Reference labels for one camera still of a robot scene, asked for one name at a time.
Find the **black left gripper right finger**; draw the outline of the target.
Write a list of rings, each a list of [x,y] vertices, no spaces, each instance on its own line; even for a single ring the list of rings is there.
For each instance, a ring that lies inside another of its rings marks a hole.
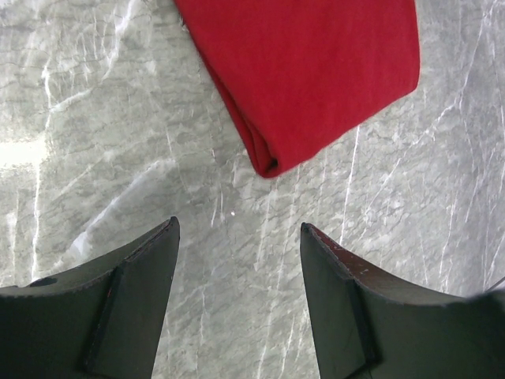
[[[464,298],[403,280],[301,225],[322,378],[501,378],[504,292]]]

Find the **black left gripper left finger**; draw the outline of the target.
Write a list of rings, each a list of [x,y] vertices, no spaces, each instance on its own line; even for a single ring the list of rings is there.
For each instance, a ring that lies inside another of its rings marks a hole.
[[[171,218],[75,268],[2,288],[2,377],[149,378],[179,242]]]

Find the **red t shirt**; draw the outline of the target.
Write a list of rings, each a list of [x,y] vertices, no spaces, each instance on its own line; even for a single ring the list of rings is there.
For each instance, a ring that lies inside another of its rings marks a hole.
[[[176,6],[264,178],[311,159],[419,81],[412,0]]]

